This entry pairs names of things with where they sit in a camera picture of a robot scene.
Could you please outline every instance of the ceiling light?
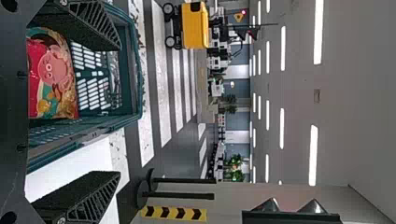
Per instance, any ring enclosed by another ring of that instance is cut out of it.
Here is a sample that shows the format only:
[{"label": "ceiling light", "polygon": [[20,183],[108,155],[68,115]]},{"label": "ceiling light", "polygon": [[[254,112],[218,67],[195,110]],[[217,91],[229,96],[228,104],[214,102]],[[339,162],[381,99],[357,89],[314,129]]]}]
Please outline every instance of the ceiling light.
[{"label": "ceiling light", "polygon": [[265,182],[268,183],[270,180],[270,156],[265,155]]},{"label": "ceiling light", "polygon": [[267,41],[267,44],[266,44],[266,67],[267,67],[267,74],[270,74],[270,42],[269,41]]},{"label": "ceiling light", "polygon": [[318,127],[311,125],[311,143],[309,145],[309,185],[317,184]]},{"label": "ceiling light", "polygon": [[285,109],[280,109],[280,121],[279,121],[279,147],[283,149],[284,146],[284,139],[285,139]]},{"label": "ceiling light", "polygon": [[316,3],[315,3],[314,64],[320,64],[321,57],[322,57],[323,9],[324,9],[324,0],[316,0]]},{"label": "ceiling light", "polygon": [[280,52],[280,70],[285,71],[286,66],[286,26],[282,26],[281,33],[281,52]]}]

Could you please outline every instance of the black barrier pole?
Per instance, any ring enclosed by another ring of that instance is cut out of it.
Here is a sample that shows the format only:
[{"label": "black barrier pole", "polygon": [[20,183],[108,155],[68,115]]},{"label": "black barrier pole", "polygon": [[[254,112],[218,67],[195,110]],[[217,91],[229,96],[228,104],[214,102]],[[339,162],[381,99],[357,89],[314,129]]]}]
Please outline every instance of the black barrier pole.
[{"label": "black barrier pole", "polygon": [[217,184],[215,179],[153,178],[154,183]]},{"label": "black barrier pole", "polygon": [[143,192],[146,198],[173,198],[173,199],[197,199],[215,200],[214,193],[174,193],[174,192]]}]

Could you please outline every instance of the green plant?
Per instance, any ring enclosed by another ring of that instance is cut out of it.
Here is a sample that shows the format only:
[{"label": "green plant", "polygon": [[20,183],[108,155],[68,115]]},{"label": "green plant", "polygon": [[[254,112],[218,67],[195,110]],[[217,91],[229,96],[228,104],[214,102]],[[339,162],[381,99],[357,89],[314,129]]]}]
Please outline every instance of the green plant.
[{"label": "green plant", "polygon": [[242,156],[241,154],[238,155],[233,155],[230,159],[230,164],[231,165],[236,165],[239,166],[240,164],[242,164]]},{"label": "green plant", "polygon": [[236,96],[234,94],[228,94],[224,97],[221,97],[221,101],[226,102],[227,104],[233,105],[233,104],[236,104]]},{"label": "green plant", "polygon": [[233,172],[233,182],[243,182],[244,181],[244,175],[242,174],[241,170],[237,170]]},{"label": "green plant", "polygon": [[237,109],[238,107],[236,105],[227,105],[227,107],[225,107],[225,112],[229,114],[234,114],[236,113]]}]

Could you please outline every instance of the yellow machine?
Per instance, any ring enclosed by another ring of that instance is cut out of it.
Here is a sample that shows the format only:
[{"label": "yellow machine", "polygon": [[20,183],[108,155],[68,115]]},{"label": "yellow machine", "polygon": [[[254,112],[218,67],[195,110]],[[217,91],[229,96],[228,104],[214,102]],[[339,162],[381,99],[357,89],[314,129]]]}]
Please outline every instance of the yellow machine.
[{"label": "yellow machine", "polygon": [[207,49],[209,18],[204,2],[184,3],[174,7],[163,5],[165,21],[173,21],[174,33],[166,37],[165,45],[175,49]]},{"label": "yellow machine", "polygon": [[209,18],[205,3],[199,8],[193,3],[182,4],[183,45],[186,49],[207,49],[209,47]]}]

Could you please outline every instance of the floor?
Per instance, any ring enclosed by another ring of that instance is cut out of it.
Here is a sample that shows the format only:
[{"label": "floor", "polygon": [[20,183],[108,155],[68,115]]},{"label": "floor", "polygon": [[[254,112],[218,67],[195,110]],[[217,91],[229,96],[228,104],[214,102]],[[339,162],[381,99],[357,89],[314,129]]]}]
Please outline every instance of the floor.
[{"label": "floor", "polygon": [[214,142],[212,126],[198,128],[193,51],[163,44],[171,26],[164,23],[160,5],[169,1],[134,0],[128,6],[125,1],[114,4],[138,18],[146,94],[143,118],[125,127],[130,182],[117,195],[121,224],[130,223],[138,212],[134,187],[148,169],[166,177],[199,178]]}]

